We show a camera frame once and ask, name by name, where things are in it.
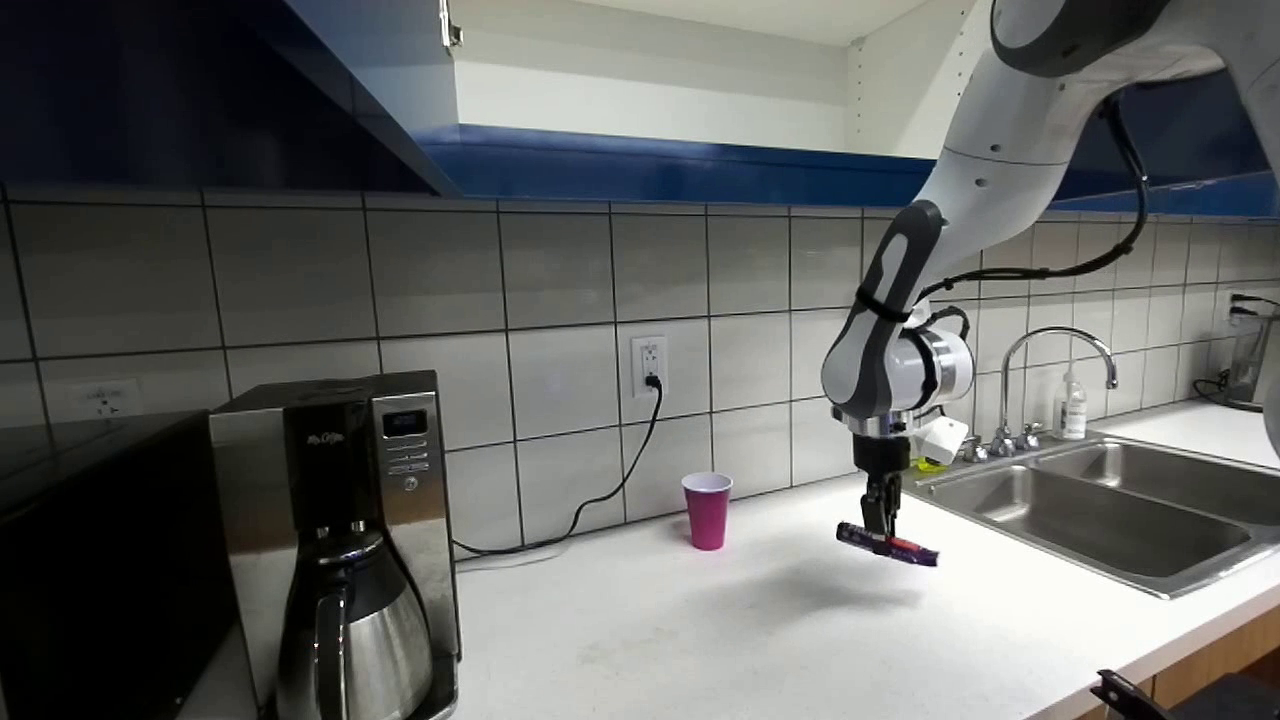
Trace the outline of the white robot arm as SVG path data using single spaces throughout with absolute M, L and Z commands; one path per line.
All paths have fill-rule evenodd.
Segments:
M 868 262 L 820 387 L 868 474 L 860 532 L 895 539 L 910 422 L 965 380 L 947 331 L 910 324 L 965 257 L 1031 228 L 1088 118 L 1128 84 L 1228 71 L 1280 169 L 1280 0 L 993 0 L 989 47 L 965 84 L 941 160 Z

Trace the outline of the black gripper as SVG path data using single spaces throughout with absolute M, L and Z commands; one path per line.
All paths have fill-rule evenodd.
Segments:
M 860 516 L 868 532 L 895 538 L 895 511 L 902 511 L 902 478 L 912 459 L 910 436 L 855 436 L 855 468 L 868 478 L 860 495 Z

